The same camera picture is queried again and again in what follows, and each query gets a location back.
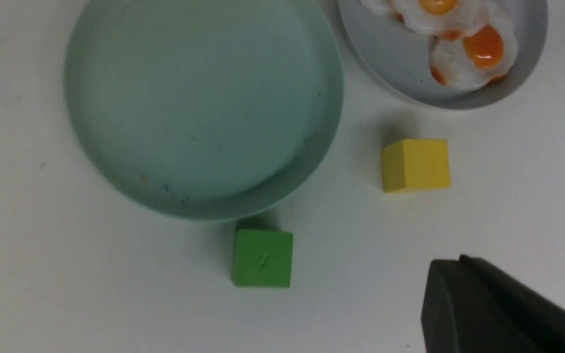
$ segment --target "light green bowl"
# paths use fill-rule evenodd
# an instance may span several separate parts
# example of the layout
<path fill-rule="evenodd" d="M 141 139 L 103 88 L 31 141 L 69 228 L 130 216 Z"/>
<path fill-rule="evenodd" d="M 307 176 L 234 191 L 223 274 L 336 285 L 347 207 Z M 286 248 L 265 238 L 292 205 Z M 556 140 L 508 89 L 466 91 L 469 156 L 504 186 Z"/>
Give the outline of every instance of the light green bowl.
<path fill-rule="evenodd" d="M 91 0 L 65 92 L 113 185 L 160 212 L 219 221 L 272 206 L 318 167 L 343 74 L 310 0 Z"/>

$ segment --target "gray plate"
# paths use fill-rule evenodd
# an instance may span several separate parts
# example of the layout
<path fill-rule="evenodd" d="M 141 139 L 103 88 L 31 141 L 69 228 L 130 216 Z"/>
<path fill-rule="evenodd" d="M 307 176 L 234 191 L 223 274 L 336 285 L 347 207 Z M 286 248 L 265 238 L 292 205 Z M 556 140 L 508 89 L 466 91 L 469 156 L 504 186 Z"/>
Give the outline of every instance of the gray plate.
<path fill-rule="evenodd" d="M 514 19 L 518 59 L 507 78 L 475 92 L 442 87 L 431 76 L 433 38 L 415 34 L 394 18 L 374 16 L 357 0 L 339 0 L 348 43 L 366 69 L 405 96 L 446 109 L 473 109 L 509 96 L 538 63 L 548 27 L 546 0 L 497 0 Z"/>

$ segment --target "green block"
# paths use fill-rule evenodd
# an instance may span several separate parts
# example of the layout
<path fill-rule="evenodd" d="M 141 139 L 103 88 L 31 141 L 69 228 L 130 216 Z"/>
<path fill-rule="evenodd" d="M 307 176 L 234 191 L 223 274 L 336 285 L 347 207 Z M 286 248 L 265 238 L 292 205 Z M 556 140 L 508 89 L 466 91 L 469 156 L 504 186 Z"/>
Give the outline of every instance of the green block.
<path fill-rule="evenodd" d="M 292 233 L 238 230 L 232 281 L 240 287 L 289 288 L 292 253 Z"/>

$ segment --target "egg white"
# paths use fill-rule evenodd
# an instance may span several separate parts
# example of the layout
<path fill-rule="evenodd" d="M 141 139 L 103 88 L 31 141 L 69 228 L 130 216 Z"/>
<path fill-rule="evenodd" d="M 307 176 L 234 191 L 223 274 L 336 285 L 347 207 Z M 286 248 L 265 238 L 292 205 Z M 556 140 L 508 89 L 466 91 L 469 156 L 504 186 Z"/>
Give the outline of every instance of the egg white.
<path fill-rule="evenodd" d="M 440 37 L 449 33 L 451 40 L 477 33 L 489 19 L 484 0 L 457 0 L 445 14 L 426 11 L 419 0 L 392 0 L 392 6 L 414 32 Z"/>
<path fill-rule="evenodd" d="M 489 25 L 494 27 L 503 39 L 503 59 L 490 69 L 482 69 L 466 54 L 463 40 L 449 42 L 438 40 L 431 52 L 431 70 L 438 72 L 448 87 L 463 90 L 477 90 L 495 78 L 502 78 L 514 66 L 518 58 L 518 41 L 514 34 L 511 15 L 499 4 L 487 0 Z"/>
<path fill-rule="evenodd" d="M 394 14 L 394 6 L 392 6 L 391 0 L 359 0 L 359 3 L 377 16 Z"/>

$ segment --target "yellow block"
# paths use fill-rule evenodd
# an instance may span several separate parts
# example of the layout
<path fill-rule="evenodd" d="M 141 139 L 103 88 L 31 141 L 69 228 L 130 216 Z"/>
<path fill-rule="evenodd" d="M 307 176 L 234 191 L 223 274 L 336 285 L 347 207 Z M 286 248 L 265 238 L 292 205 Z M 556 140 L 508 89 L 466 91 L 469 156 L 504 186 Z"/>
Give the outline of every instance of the yellow block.
<path fill-rule="evenodd" d="M 383 191 L 449 188 L 448 159 L 448 141 L 445 139 L 404 139 L 386 147 L 381 154 Z"/>

